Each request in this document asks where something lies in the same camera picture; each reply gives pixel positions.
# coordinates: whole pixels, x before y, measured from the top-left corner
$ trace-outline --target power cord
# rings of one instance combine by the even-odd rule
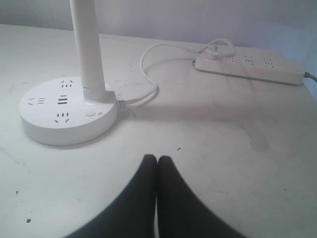
[[[305,75],[304,75],[305,78],[311,78],[312,80],[314,80],[316,83],[317,83],[317,77],[316,76],[313,76],[312,74],[308,73],[308,72],[305,72]]]
[[[191,48],[188,48],[188,47],[183,47],[183,46],[177,46],[177,45],[173,45],[173,44],[154,44],[154,45],[151,45],[150,47],[148,47],[142,54],[141,56],[141,59],[140,59],[140,70],[144,76],[144,78],[150,83],[153,85],[153,89],[151,89],[148,93],[146,93],[145,95],[143,96],[140,96],[140,97],[137,97],[135,99],[132,99],[132,100],[119,100],[117,101],[117,106],[118,107],[124,107],[126,105],[130,105],[130,104],[133,104],[133,103],[138,103],[140,101],[142,101],[143,99],[146,99],[147,97],[149,97],[150,95],[154,95],[154,93],[157,91],[157,89],[159,88],[159,86],[157,85],[157,83],[155,83],[150,77],[148,77],[148,75],[145,73],[144,69],[143,69],[143,61],[144,61],[144,58],[145,56],[148,54],[148,52],[150,50],[152,50],[153,48],[155,47],[158,47],[158,46],[169,46],[169,47],[175,47],[175,48],[180,48],[184,51],[187,51],[189,53],[193,53],[193,54],[199,54],[203,51],[205,51],[210,45],[216,43],[216,42],[219,42],[219,41],[222,41],[224,43],[226,43],[230,48],[231,48],[231,52],[227,52],[227,53],[219,53],[217,51],[217,48],[215,49],[210,49],[209,53],[214,56],[214,57],[230,57],[230,56],[234,56],[236,54],[236,51],[235,51],[235,48],[234,46],[232,45],[232,43],[228,40],[228,39],[225,39],[225,38],[218,38],[218,39],[215,39],[213,41],[210,41],[208,44],[206,44],[203,48],[201,48],[200,50],[194,50],[194,49],[191,49]]]

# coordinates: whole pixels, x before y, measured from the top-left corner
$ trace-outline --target white table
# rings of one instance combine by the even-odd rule
[[[148,89],[138,63],[157,42],[101,35],[105,77],[120,98]],[[120,109],[93,141],[46,146],[22,132],[18,103],[40,82],[79,74],[73,32],[0,25],[0,237],[76,230],[147,153],[170,155],[202,201],[251,238],[316,237],[317,104],[307,88],[202,73],[191,59],[153,50],[145,67],[160,86],[154,100]]]

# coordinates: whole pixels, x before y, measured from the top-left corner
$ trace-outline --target round power socket base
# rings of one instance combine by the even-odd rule
[[[19,112],[26,134],[48,145],[74,145],[106,132],[117,116],[115,92],[106,85],[105,103],[85,104],[80,77],[44,82],[28,91]]]

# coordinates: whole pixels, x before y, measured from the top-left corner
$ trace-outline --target white power strip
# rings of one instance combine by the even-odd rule
[[[217,45],[218,52],[227,52],[228,46]],[[235,47],[233,57],[210,59],[208,52],[196,58],[198,71],[226,76],[300,85],[304,80],[304,68],[296,61],[286,59],[281,53],[256,48]]]

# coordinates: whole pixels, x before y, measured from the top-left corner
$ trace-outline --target wall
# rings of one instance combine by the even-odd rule
[[[201,43],[225,37],[281,49],[317,74],[317,0],[96,0],[96,8],[101,33]],[[69,0],[0,0],[0,23],[71,30]]]

